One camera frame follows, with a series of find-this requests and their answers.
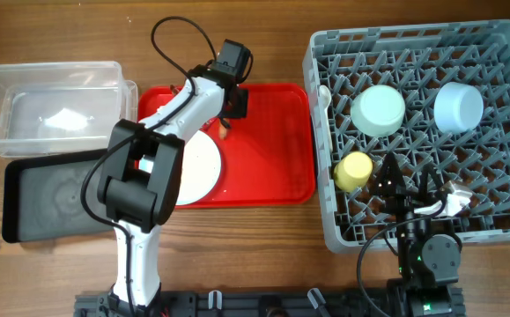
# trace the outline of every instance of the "gray dish rack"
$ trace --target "gray dish rack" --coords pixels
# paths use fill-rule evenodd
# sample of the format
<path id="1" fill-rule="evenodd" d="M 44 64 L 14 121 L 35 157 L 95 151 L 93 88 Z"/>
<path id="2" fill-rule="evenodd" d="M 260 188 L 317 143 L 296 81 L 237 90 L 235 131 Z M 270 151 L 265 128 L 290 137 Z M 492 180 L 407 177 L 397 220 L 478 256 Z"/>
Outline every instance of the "gray dish rack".
<path id="1" fill-rule="evenodd" d="M 443 181 L 462 181 L 475 194 L 462 214 L 436 219 L 433 226 L 454 231 L 466 244 L 510 240 L 510 20 L 317 32 L 303 71 L 323 231 L 331 251 L 358 252 L 394 221 L 379 212 L 383 201 L 368 187 L 350 194 L 336 188 L 332 170 L 351 151 L 372 158 L 373 176 L 386 152 L 393 151 L 408 188 L 417 188 L 422 167 L 434 164 Z M 433 119 L 436 94 L 451 81 L 474 85 L 484 98 L 480 125 L 454 136 L 438 131 Z M 360 92 L 380 84 L 403 95 L 406 114 L 394 135 L 369 137 L 352 124 L 350 106 Z M 320 104 L 320 85 L 333 96 L 328 116 Z M 389 233 L 392 244 L 394 234 Z M 387 245 L 376 240 L 371 248 Z"/>

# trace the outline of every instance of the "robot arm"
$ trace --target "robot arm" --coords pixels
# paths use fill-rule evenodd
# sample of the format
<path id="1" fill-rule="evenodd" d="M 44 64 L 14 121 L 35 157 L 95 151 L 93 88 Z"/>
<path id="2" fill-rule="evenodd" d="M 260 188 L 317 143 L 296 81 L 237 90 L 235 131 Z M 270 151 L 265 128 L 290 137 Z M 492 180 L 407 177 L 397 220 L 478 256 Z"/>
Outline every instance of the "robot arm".
<path id="1" fill-rule="evenodd" d="M 429 177 L 436 187 L 434 193 L 428 191 Z M 388 153 L 372 193 L 386 202 L 381 212 L 395 216 L 396 220 L 396 225 L 387 226 L 370 240 L 388 229 L 396 229 L 402 278 L 388 281 L 388 288 L 394 290 L 398 304 L 396 315 L 454 316 L 450 284 L 458 282 L 462 243 L 451 231 L 436 232 L 431 222 L 437 216 L 453 216 L 460 212 L 468 205 L 472 191 L 452 181 L 443 185 L 430 165 L 421 171 L 418 192 L 408 190 L 395 155 Z M 359 276 L 367 246 L 369 243 L 361 250 L 357 263 L 359 287 L 365 296 Z M 380 315 L 386 315 L 374 303 L 371 305 Z"/>
<path id="2" fill-rule="evenodd" d="M 244 80 L 250 51 L 226 40 L 217 61 L 198 65 L 189 72 L 183 89 L 157 113 L 140 123 L 119 121 L 110 137 L 108 149 L 137 134 L 102 167 L 98 199 L 106 205 L 107 217 L 123 226 L 131 235 L 127 255 L 125 234 L 115 228 L 118 245 L 118 277 L 108 296 L 110 307 L 120 315 L 129 315 L 126 268 L 130 268 L 130 296 L 137 310 L 155 306 L 159 297 L 157 271 L 159 234 L 170 217 L 179 194 L 184 144 L 213 117 L 243 118 L 247 114 L 248 92 L 237 84 Z M 194 94 L 176 114 L 175 110 Z M 152 133 L 145 129 L 168 119 Z M 151 173 L 136 169 L 136 161 L 153 162 Z"/>

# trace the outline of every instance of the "wood grain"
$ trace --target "wood grain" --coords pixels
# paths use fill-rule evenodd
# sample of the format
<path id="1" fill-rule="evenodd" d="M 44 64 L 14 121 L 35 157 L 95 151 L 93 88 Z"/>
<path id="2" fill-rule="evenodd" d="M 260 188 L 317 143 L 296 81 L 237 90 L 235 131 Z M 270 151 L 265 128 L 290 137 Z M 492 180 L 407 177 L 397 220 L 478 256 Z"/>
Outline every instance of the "wood grain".
<path id="1" fill-rule="evenodd" d="M 249 82 L 299 85 L 315 31 L 510 18 L 510 1 L 35 2 L 0 5 L 0 63 L 115 60 L 141 92 L 183 81 L 149 42 L 152 25 L 168 15 L 192 18 L 216 47 L 225 38 L 247 45 L 255 54 Z M 186 68 L 209 58 L 191 27 L 171 23 L 158 39 Z M 6 164 L 0 158 L 0 225 Z M 159 248 L 165 290 L 356 284 L 356 255 L 332 254 L 324 245 L 317 195 L 288 207 L 178 210 L 164 226 Z M 0 236 L 0 316 L 70 316 L 74 296 L 107 289 L 115 270 L 111 233 L 21 245 Z M 364 272 L 366 284 L 382 286 L 397 276 L 396 258 L 368 254 Z M 510 244 L 466 247 L 460 274 L 469 316 L 510 316 Z"/>

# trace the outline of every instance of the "black cable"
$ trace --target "black cable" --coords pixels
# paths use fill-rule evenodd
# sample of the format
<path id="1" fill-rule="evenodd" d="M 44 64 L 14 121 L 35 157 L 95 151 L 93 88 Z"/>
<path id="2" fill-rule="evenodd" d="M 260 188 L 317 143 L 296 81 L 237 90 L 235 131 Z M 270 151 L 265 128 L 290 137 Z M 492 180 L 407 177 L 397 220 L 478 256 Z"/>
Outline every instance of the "black cable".
<path id="1" fill-rule="evenodd" d="M 155 50 L 157 50 L 157 52 L 161 56 L 163 56 L 163 58 L 166 59 L 167 62 L 169 62 L 177 70 L 179 70 L 182 74 L 184 74 L 186 79 L 190 82 L 190 86 L 191 86 L 190 94 L 175 110 L 173 110 L 165 118 L 161 119 L 156 124 L 150 126 L 150 128 L 148 128 L 148 129 L 141 130 L 140 132 L 138 132 L 134 135 L 126 137 L 120 143 L 116 144 L 111 149 L 108 149 L 107 152 L 94 164 L 94 166 L 92 166 L 92 168 L 90 169 L 88 174 L 85 176 L 85 179 L 83 180 L 83 183 L 82 183 L 82 187 L 80 188 L 80 202 L 82 203 L 82 206 L 85 209 L 88 216 L 90 216 L 92 219 L 98 221 L 101 224 L 110 225 L 114 228 L 119 229 L 125 235 L 125 242 L 127 244 L 127 252 L 126 252 L 127 256 L 126 256 L 126 264 L 125 264 L 126 274 L 125 274 L 125 276 L 126 276 L 126 284 L 127 284 L 129 311 L 130 311 L 132 317 L 135 317 L 135 310 L 133 307 L 133 298 L 131 296 L 131 278 L 130 278 L 130 274 L 131 274 L 131 268 L 130 268 L 130 266 L 131 266 L 131 235 L 129 234 L 129 231 L 127 229 L 125 229 L 123 226 L 121 226 L 115 222 L 106 220 L 104 218 L 98 217 L 91 210 L 90 206 L 88 205 L 88 202 L 86 201 L 86 191 L 88 190 L 88 186 L 90 184 L 90 180 L 91 180 L 92 176 L 96 173 L 98 168 L 102 164 L 104 164 L 106 159 L 108 159 L 110 156 L 112 156 L 112 154 L 114 154 L 116 151 L 120 150 L 124 145 L 128 144 L 129 142 L 131 142 L 139 137 L 147 136 L 147 135 L 151 134 L 155 129 L 158 129 L 159 127 L 165 125 L 172 117 L 174 117 L 178 112 L 180 112 L 196 95 L 196 84 L 194 83 L 194 80 L 192 79 L 192 77 L 179 64 L 175 63 L 170 57 L 165 55 L 165 53 L 157 46 L 157 43 L 155 42 L 155 32 L 157 31 L 157 28 L 164 22 L 166 22 L 168 20 L 174 20 L 174 19 L 188 22 L 192 26 L 194 26 L 198 31 L 200 31 L 200 33 L 203 35 L 203 37 L 208 41 L 208 44 L 210 45 L 211 53 L 213 54 L 214 59 L 216 58 L 216 52 L 213 49 L 213 45 L 211 44 L 210 38 L 205 33 L 205 31 L 195 22 L 193 22 L 187 18 L 184 18 L 184 17 L 167 17 L 167 18 L 163 18 L 159 22 L 157 22 L 151 30 L 152 45 L 155 48 Z"/>
<path id="2" fill-rule="evenodd" d="M 397 251 L 394 249 L 394 247 L 392 247 L 392 244 L 389 243 L 388 241 L 388 232 L 384 233 L 384 241 L 386 241 L 386 244 L 388 245 L 389 249 L 392 251 L 392 253 L 395 255 L 395 256 L 399 256 L 399 254 L 397 253 Z"/>
<path id="3" fill-rule="evenodd" d="M 248 75 L 251 73 L 251 70 L 253 69 L 253 61 L 254 61 L 254 59 L 255 59 L 255 57 L 253 56 L 253 52 L 251 52 L 251 54 L 250 54 L 251 63 L 248 65 L 247 74 L 245 74 L 245 76 L 243 78 L 241 78 L 239 80 L 239 82 L 237 82 L 237 84 L 242 84 L 242 83 L 245 82 L 245 80 L 247 80 Z"/>
<path id="4" fill-rule="evenodd" d="M 451 232 L 451 233 L 444 233 L 444 234 L 449 235 L 449 236 L 450 236 L 450 238 L 452 238 L 452 239 L 454 239 L 454 240 L 456 241 L 456 244 L 458 245 L 458 251 L 459 251 L 460 253 L 462 253 L 462 240 L 460 240 L 460 237 L 458 237 L 458 236 L 456 235 L 456 233 L 454 233 L 454 232 Z"/>
<path id="5" fill-rule="evenodd" d="M 414 223 L 414 222 L 421 221 L 421 220 L 433 219 L 433 218 L 437 217 L 438 215 L 440 215 L 440 213 L 447 206 L 447 196 L 445 194 L 443 194 L 441 196 L 440 200 L 442 201 L 442 205 L 434 213 L 427 215 L 427 216 L 422 216 L 422 217 L 418 217 L 418 218 L 414 218 L 414 219 L 405 220 L 405 221 L 402 221 L 401 223 L 388 225 L 385 228 L 383 228 L 382 230 L 378 231 L 376 234 L 374 234 L 374 236 L 372 236 L 372 238 L 369 239 L 364 244 L 364 246 L 362 246 L 362 249 L 360 250 L 360 254 L 358 254 L 358 260 L 357 260 L 358 287 L 359 287 L 360 291 L 362 292 L 362 296 L 364 296 L 364 298 L 368 301 L 370 306 L 373 307 L 380 315 L 382 315 L 384 317 L 389 317 L 389 315 L 387 313 L 384 313 L 376 304 L 374 304 L 374 302 L 372 301 L 370 296 L 368 296 L 368 293 L 366 292 L 366 289 L 364 288 L 364 283 L 362 282 L 362 260 L 364 259 L 364 254 L 366 253 L 366 250 L 370 247 L 370 245 L 372 244 L 372 242 L 374 240 L 378 239 L 378 237 L 380 237 L 382 234 L 385 234 L 386 232 L 388 232 L 394 228 L 397 228 L 398 226 L 407 225 L 407 224 Z"/>

